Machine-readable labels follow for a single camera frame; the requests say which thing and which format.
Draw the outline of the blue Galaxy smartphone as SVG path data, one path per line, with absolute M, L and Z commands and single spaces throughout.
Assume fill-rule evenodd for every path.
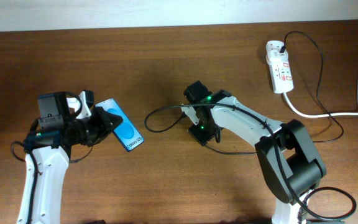
M 127 152 L 133 151 L 144 143 L 141 133 L 113 98 L 102 101 L 96 106 L 102 107 L 109 114 L 118 115 L 123 119 L 123 122 L 114 130 L 114 135 Z

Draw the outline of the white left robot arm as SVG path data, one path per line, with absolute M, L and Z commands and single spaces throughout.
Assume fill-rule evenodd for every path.
M 26 177 L 18 223 L 60 223 L 63 181 L 75 145 L 93 147 L 109 136 L 122 116 L 94 105 L 93 92 L 69 91 L 38 97 L 40 116 L 19 143 Z

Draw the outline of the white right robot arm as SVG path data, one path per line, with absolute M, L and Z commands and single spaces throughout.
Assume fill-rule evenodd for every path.
M 220 140 L 228 129 L 255 148 L 265 183 L 276 197 L 272 223 L 306 223 L 303 203 L 326 175 L 326 166 L 308 131 L 298 120 L 288 123 L 262 116 L 242 105 L 226 90 L 210 92 L 201 82 L 187 86 L 190 134 L 202 145 Z

